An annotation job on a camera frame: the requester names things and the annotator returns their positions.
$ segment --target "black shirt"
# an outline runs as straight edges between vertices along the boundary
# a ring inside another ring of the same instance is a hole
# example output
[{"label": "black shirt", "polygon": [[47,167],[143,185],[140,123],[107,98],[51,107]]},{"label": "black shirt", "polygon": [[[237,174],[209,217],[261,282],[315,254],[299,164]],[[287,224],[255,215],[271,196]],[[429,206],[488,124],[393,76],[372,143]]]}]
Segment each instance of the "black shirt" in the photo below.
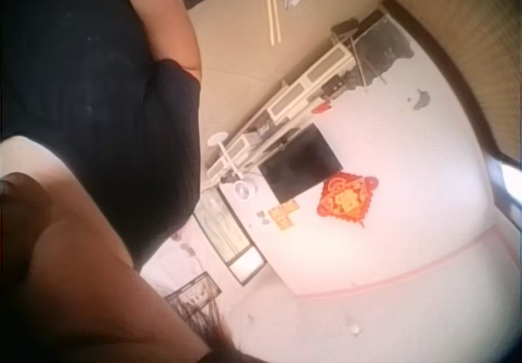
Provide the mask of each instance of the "black shirt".
[{"label": "black shirt", "polygon": [[127,0],[2,6],[2,139],[65,162],[138,268],[199,197],[199,92],[173,60],[152,61]]}]

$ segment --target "person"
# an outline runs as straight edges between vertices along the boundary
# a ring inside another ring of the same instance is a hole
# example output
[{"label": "person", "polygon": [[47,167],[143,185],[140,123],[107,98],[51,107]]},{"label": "person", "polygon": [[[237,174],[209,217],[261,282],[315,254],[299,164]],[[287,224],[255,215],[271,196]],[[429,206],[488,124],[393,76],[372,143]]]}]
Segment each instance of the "person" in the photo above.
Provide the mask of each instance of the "person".
[{"label": "person", "polygon": [[136,272],[199,195],[184,0],[2,0],[2,354],[259,361]]}]

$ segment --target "chopsticks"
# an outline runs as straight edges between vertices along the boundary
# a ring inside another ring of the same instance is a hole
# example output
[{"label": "chopsticks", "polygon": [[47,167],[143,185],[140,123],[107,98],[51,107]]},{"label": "chopsticks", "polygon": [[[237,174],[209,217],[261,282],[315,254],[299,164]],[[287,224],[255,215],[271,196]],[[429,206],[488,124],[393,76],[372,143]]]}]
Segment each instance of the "chopsticks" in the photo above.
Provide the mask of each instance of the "chopsticks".
[{"label": "chopsticks", "polygon": [[277,0],[267,0],[268,27],[270,32],[270,45],[275,45],[274,20],[276,22],[277,42],[281,43],[281,26],[279,24],[279,13],[277,12]]}]

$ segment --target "black television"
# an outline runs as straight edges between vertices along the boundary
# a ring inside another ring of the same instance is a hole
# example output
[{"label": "black television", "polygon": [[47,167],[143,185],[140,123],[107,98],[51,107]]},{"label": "black television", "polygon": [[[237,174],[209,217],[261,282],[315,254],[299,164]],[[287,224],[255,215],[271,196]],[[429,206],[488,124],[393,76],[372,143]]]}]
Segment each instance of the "black television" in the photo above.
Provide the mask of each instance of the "black television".
[{"label": "black television", "polygon": [[261,165],[261,174],[280,204],[328,179],[343,167],[313,124]]}]

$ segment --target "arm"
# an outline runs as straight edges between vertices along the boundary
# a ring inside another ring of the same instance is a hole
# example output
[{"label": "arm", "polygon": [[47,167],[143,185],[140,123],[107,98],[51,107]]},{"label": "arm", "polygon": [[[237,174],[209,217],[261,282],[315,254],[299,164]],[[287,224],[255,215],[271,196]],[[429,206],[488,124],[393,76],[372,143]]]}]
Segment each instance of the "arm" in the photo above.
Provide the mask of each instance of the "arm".
[{"label": "arm", "polygon": [[130,0],[144,24],[156,60],[172,59],[201,80],[196,33],[183,0]]}]

